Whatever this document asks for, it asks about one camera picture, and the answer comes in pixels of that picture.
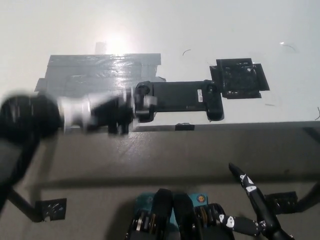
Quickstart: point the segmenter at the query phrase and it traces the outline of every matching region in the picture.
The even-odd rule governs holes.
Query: black square holder
[[[217,59],[210,72],[227,99],[261,98],[260,91],[270,90],[262,65],[253,64],[251,58]]]
[[[66,217],[66,198],[36,201],[33,207],[12,189],[7,199],[34,223],[44,222],[47,218],[50,221],[64,220]]]

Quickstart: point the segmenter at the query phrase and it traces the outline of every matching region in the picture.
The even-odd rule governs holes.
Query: gray floor
[[[59,136],[43,143],[16,189],[31,202],[67,198],[66,219],[31,223],[8,202],[0,218],[0,236],[123,239],[135,197],[159,187],[205,192],[227,213],[254,218],[245,192],[228,172],[228,162],[250,174],[265,194],[296,191],[301,197],[320,179],[319,155],[319,143],[302,129]],[[319,217],[318,205],[279,220],[296,240],[318,240]],[[251,238],[236,234],[236,239]]]

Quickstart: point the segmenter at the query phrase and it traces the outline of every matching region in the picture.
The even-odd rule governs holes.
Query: black robotic finger
[[[170,218],[173,202],[172,192],[168,189],[160,188],[153,197],[151,212],[159,217]]]
[[[258,236],[261,232],[259,224],[246,217],[220,214],[217,218],[223,226],[237,233]]]
[[[275,233],[283,230],[276,215],[268,206],[265,196],[239,167],[229,163],[229,169],[245,190],[256,214],[261,233],[268,239],[273,239]]]
[[[182,240],[200,240],[201,224],[196,217],[194,204],[188,194],[176,193],[173,198],[173,210]]]

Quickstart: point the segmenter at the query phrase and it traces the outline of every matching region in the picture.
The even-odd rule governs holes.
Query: white label
[[[245,188],[245,190],[247,190],[248,193],[251,193],[252,191],[256,190],[257,187],[256,186],[247,186]]]
[[[198,89],[198,101],[199,101],[199,103],[202,103],[204,101],[203,97],[202,97],[202,90],[201,89]]]
[[[228,218],[226,226],[231,229],[235,226],[235,219],[232,216]]]
[[[254,182],[248,177],[248,182],[250,183],[250,184],[254,184]]]

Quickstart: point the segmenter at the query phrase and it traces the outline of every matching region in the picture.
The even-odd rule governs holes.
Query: black plastic part
[[[175,125],[175,131],[194,131],[195,125],[189,123],[179,123]]]
[[[201,240],[200,221],[194,211],[194,205],[188,194],[176,193],[173,197],[173,211],[182,240]]]
[[[24,215],[26,215],[32,222],[40,223],[44,220],[43,215],[31,206],[22,196],[15,190],[11,190],[7,199],[15,205]]]
[[[219,87],[211,80],[193,82],[150,82],[139,83],[135,88],[137,98],[153,96],[157,105],[144,109],[141,105],[135,108],[142,123],[151,122],[156,112],[198,112],[206,111],[210,121],[219,121],[224,115]]]
[[[265,200],[274,214],[293,214],[296,212],[298,196],[295,191],[265,195]]]
[[[126,135],[134,114],[131,106],[131,92],[126,92],[126,101],[121,97],[114,97],[108,102],[91,109],[95,121],[87,126],[89,132],[94,132],[107,126],[108,133],[113,135]]]
[[[260,91],[270,90],[262,65],[251,58],[217,59],[210,72],[227,99],[261,98]]]
[[[222,223],[226,225],[231,216],[225,215]],[[260,234],[259,224],[252,219],[243,216],[232,216],[234,220],[233,231],[249,236],[258,236]]]
[[[35,210],[42,215],[45,220],[47,217],[50,221],[64,220],[66,218],[67,199],[53,199],[45,201],[36,201]]]

